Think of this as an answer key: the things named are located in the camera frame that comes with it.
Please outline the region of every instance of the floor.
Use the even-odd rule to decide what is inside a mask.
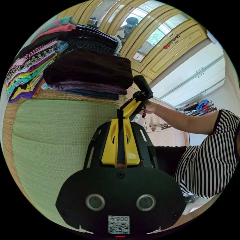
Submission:
[[[128,94],[126,95],[126,99],[130,99],[133,93],[136,91],[137,90],[134,88],[129,88],[127,90]],[[167,108],[173,109],[172,107],[160,101],[157,101],[154,99],[152,101],[155,101],[158,104],[161,104]],[[145,123],[147,128],[147,134],[150,137],[154,146],[170,146],[170,147],[179,146],[180,147],[180,146],[188,145],[188,140],[186,137],[187,135],[184,132],[176,130],[174,128],[161,130],[161,127],[156,127],[155,132],[152,132],[150,126],[166,123],[156,115],[147,114],[145,117]]]

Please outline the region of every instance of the dark hair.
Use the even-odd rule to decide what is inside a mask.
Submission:
[[[131,25],[137,25],[138,24],[138,19],[136,17],[129,17],[126,20],[126,23],[129,23]]]

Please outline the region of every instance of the woven mat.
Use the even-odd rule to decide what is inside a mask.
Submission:
[[[78,101],[91,101],[91,102],[104,102],[109,104],[115,104],[118,107],[124,104],[124,97],[119,96],[118,101],[113,101],[110,99],[98,99],[98,98],[92,98],[92,97],[84,97],[74,94],[66,94],[55,90],[40,90],[38,95],[36,96],[36,99],[56,99],[56,100],[78,100]],[[5,115],[4,115],[4,121],[3,121],[3,151],[4,151],[4,157],[5,161],[7,163],[8,169],[16,182],[18,188],[21,190],[23,195],[28,199],[28,201],[37,209],[39,210],[35,204],[32,202],[31,198],[25,191],[18,173],[16,171],[16,166],[14,163],[14,157],[13,157],[13,146],[12,146],[12,132],[13,132],[13,124],[16,112],[19,108],[19,106],[26,101],[24,98],[20,98],[18,101],[8,104],[6,107]]]
[[[95,130],[116,118],[117,108],[70,100],[27,100],[18,108],[12,132],[17,174],[33,204],[51,221],[69,228],[55,207],[60,188],[83,169]]]

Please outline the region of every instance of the hand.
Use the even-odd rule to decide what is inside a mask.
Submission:
[[[146,102],[146,109],[140,111],[139,114],[143,115],[144,113],[152,114],[155,112],[155,104],[149,100]]]

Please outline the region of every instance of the qr code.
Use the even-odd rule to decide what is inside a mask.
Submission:
[[[128,222],[109,222],[108,233],[129,234],[129,223]]]

